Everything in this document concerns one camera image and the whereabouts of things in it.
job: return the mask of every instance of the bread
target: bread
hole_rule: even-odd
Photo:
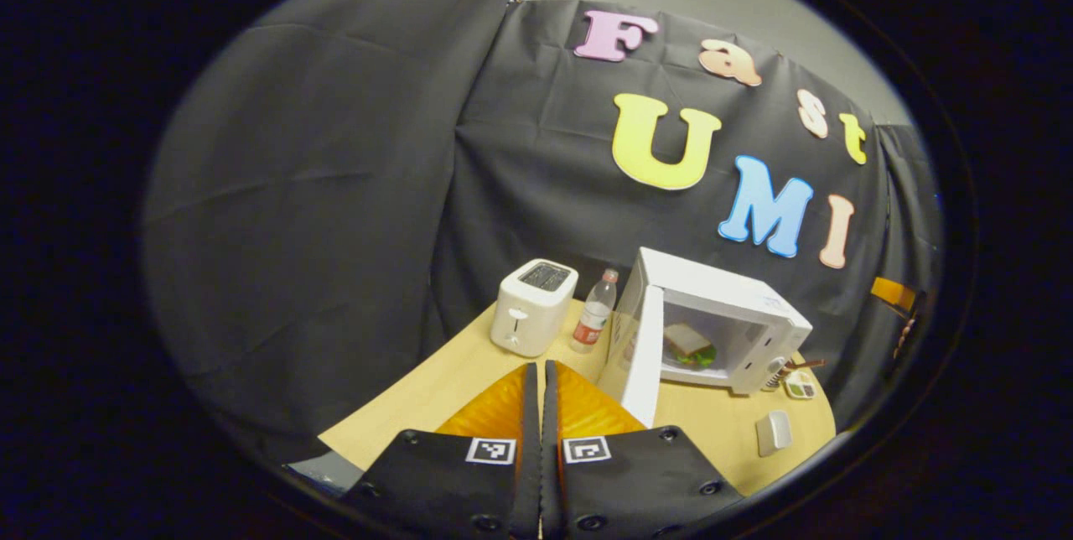
[[[671,326],[663,329],[663,340],[681,357],[689,357],[702,349],[711,347],[711,342],[694,331],[689,323],[672,323]]]

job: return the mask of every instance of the bottle label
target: bottle label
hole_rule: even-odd
[[[574,338],[579,344],[593,345],[600,339],[600,329],[591,329],[585,323],[578,323],[577,327],[574,329]]]
[[[611,308],[599,303],[589,303],[582,310],[580,323],[594,331],[601,331],[611,317]]]

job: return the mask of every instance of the pink letter f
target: pink letter f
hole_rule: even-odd
[[[576,56],[582,58],[605,59],[608,62],[621,62],[626,53],[618,48],[622,42],[627,49],[637,49],[645,32],[659,32],[660,25],[651,17],[627,16],[624,13],[600,12],[590,10],[585,13],[589,17],[589,34],[585,43],[574,48]]]

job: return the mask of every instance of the yellow letter u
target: yellow letter u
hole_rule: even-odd
[[[664,190],[685,190],[701,181],[708,167],[711,134],[723,127],[720,119],[709,113],[682,108],[679,115],[689,125],[686,154],[681,161],[668,165],[652,157],[656,120],[666,115],[667,105],[636,93],[618,93],[615,105],[619,113],[612,154],[622,173],[641,184]]]

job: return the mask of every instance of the paint palette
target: paint palette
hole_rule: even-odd
[[[787,395],[794,399],[812,399],[815,397],[815,383],[812,382],[811,377],[800,370],[790,373],[783,382],[787,385]]]

